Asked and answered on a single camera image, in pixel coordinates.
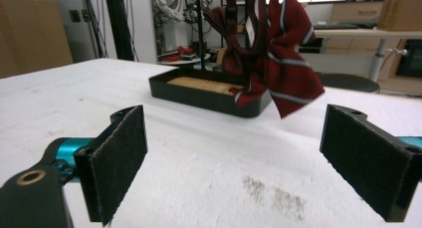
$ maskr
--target hanging cloth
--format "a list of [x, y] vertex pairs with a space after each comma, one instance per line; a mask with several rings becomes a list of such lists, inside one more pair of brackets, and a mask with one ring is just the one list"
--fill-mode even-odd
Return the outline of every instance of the hanging cloth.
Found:
[[253, 38], [251, 47], [243, 48], [237, 38], [236, 0], [226, 7], [204, 13], [206, 20], [225, 39], [227, 50], [223, 71], [248, 77], [249, 85], [233, 88], [237, 108], [257, 100], [269, 90], [283, 118], [306, 106], [324, 93], [311, 65], [295, 51], [295, 46], [316, 38], [312, 23], [297, 0], [248, 0], [248, 24]]

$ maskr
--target teal metallic part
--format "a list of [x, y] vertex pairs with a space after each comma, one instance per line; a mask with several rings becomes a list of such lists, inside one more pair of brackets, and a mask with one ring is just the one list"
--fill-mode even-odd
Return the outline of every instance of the teal metallic part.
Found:
[[92, 138], [68, 138], [59, 147], [56, 155], [56, 159], [64, 160], [68, 163], [68, 166], [76, 168], [74, 153], [79, 148], [88, 145]]
[[419, 147], [422, 150], [422, 137], [420, 136], [398, 136], [401, 141]]

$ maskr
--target cardboard box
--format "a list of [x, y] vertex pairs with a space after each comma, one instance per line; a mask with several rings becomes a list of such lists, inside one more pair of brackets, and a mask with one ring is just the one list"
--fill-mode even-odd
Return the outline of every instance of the cardboard box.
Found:
[[422, 31], [422, 0], [384, 0], [378, 29]]
[[73, 63], [54, 0], [0, 0], [0, 78]]

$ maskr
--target stool seat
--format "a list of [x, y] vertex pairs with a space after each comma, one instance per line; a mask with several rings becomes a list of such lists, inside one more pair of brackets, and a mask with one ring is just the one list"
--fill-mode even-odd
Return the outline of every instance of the stool seat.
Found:
[[318, 74], [323, 86], [368, 93], [379, 93], [379, 84], [363, 77], [346, 74]]

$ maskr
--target black tray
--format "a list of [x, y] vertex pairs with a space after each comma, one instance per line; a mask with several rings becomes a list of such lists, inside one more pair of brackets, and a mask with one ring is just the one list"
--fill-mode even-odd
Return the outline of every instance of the black tray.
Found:
[[178, 77], [189, 77], [240, 86], [244, 86], [247, 83], [243, 78], [232, 77], [219, 72], [175, 69], [149, 78], [149, 87], [152, 96], [241, 117], [254, 117], [259, 115], [271, 101], [270, 94], [265, 92], [258, 100], [251, 102], [241, 109], [237, 109], [233, 96], [167, 84], [167, 82]]

